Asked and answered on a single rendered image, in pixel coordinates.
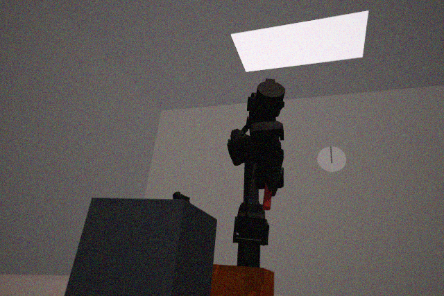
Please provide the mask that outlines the dark red peg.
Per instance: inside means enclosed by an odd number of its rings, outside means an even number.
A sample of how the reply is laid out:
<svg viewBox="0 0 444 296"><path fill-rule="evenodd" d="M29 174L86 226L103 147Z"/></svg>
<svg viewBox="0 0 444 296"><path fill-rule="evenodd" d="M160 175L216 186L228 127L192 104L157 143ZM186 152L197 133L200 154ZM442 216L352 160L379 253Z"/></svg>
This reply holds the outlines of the dark red peg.
<svg viewBox="0 0 444 296"><path fill-rule="evenodd" d="M267 185L265 183L264 199L263 199L262 209L269 210L271 208L271 196L272 196L272 191L268 190L268 187L267 187Z"/></svg>

